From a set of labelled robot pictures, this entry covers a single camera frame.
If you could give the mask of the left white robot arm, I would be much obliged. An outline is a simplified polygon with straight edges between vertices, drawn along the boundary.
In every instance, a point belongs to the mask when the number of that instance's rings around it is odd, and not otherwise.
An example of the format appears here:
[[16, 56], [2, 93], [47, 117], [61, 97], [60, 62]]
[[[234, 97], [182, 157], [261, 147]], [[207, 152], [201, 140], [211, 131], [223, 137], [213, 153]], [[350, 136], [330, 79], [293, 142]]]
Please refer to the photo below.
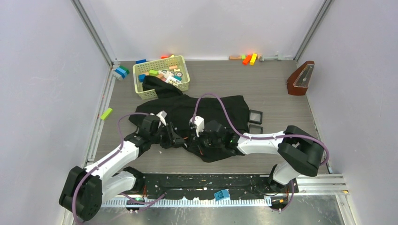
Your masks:
[[186, 138], [176, 133], [171, 122], [166, 122], [164, 111], [141, 115], [144, 118], [137, 130], [123, 136], [113, 151], [85, 168], [75, 166], [69, 171], [59, 204], [72, 213], [76, 223], [91, 220], [102, 203], [116, 195], [126, 191], [139, 194], [144, 190], [143, 173], [127, 164], [142, 156], [152, 145], [158, 144], [165, 149], [187, 145]]

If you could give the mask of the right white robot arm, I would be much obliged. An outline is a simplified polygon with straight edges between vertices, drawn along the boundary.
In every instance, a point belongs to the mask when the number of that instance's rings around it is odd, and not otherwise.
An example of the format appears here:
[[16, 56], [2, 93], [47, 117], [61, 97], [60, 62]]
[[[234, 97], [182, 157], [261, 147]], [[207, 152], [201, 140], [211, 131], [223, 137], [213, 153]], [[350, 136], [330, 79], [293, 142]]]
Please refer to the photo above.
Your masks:
[[191, 147], [208, 162], [249, 154], [281, 156], [283, 162], [272, 168], [268, 178], [268, 187], [273, 192], [281, 192], [300, 175], [317, 176], [324, 152], [317, 139], [291, 125], [273, 134], [239, 135], [215, 120], [205, 123], [203, 118], [195, 117], [190, 128]]

